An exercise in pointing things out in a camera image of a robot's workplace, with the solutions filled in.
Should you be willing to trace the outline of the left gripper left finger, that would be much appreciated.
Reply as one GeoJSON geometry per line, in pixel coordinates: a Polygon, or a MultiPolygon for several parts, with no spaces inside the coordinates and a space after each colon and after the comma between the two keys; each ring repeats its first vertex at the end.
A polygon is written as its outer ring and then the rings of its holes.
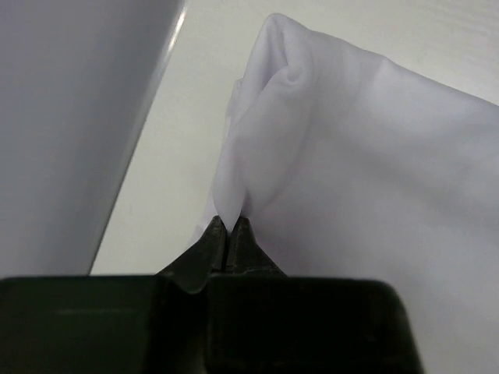
{"type": "Polygon", "coordinates": [[[213,217],[200,238],[157,275],[168,278],[187,294],[200,293],[211,274],[225,267],[227,237],[221,218],[213,217]]]}

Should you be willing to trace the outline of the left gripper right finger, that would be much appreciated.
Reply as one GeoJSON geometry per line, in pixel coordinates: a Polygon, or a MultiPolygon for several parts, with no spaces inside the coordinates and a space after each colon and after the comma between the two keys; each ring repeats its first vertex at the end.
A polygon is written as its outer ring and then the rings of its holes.
{"type": "Polygon", "coordinates": [[[285,273],[259,247],[250,220],[240,217],[228,236],[224,251],[224,272],[234,275],[271,275],[285,273]]]}

